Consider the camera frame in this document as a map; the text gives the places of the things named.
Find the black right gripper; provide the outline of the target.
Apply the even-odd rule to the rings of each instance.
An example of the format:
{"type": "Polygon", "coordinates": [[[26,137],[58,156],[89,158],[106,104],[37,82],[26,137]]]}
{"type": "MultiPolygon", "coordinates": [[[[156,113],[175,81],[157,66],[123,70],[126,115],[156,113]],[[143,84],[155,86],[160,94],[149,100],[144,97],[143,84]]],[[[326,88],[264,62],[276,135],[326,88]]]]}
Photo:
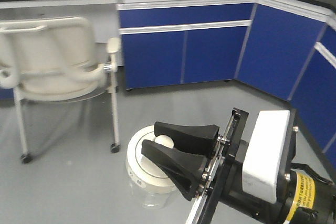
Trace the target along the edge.
{"type": "Polygon", "coordinates": [[[296,174],[291,170],[295,156],[297,112],[290,117],[277,180],[277,201],[268,203],[243,192],[242,167],[249,141],[242,139],[248,113],[234,108],[222,136],[219,126],[184,126],[164,122],[154,123],[154,135],[166,135],[174,142],[168,148],[154,141],[144,140],[141,153],[174,183],[183,197],[195,197],[208,159],[215,155],[206,169],[206,183],[196,197],[187,223],[210,223],[219,203],[224,203],[262,223],[287,223],[294,198],[296,174]]]}

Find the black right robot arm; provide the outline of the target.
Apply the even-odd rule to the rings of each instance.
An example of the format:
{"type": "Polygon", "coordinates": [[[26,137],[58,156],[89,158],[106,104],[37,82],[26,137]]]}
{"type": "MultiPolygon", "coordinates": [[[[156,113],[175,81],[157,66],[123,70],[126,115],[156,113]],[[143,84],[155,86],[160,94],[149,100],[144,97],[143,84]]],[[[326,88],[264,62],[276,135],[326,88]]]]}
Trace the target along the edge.
{"type": "Polygon", "coordinates": [[[335,223],[335,183],[295,163],[296,111],[260,111],[251,138],[248,112],[233,108],[223,134],[217,125],[154,124],[169,148],[150,140],[142,154],[193,201],[188,223],[211,223],[219,203],[261,223],[335,223]]]}

